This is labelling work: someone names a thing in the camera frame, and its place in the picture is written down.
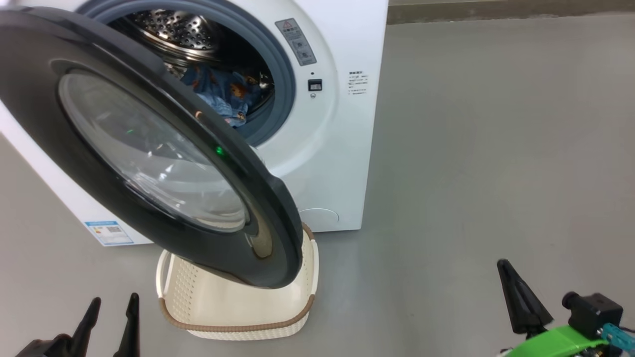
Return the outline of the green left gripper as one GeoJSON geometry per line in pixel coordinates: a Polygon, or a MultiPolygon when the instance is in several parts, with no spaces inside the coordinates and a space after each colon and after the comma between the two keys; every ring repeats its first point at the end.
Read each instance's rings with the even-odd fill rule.
{"type": "MultiPolygon", "coordinates": [[[[101,298],[95,297],[73,336],[57,335],[52,340],[30,341],[16,357],[85,357],[88,352],[91,332],[98,321],[101,298]]],[[[137,293],[130,296],[126,317],[127,323],[118,350],[114,357],[140,357],[140,299],[137,293]]]]}

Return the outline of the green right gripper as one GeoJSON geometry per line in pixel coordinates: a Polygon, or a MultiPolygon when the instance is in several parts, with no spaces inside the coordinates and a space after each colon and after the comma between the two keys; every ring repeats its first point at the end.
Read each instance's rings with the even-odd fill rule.
{"type": "Polygon", "coordinates": [[[501,350],[502,357],[609,357],[612,347],[605,330],[613,325],[603,325],[591,338],[569,325],[547,330],[553,317],[513,265],[501,258],[497,269],[512,331],[526,335],[526,341],[501,350]]]}

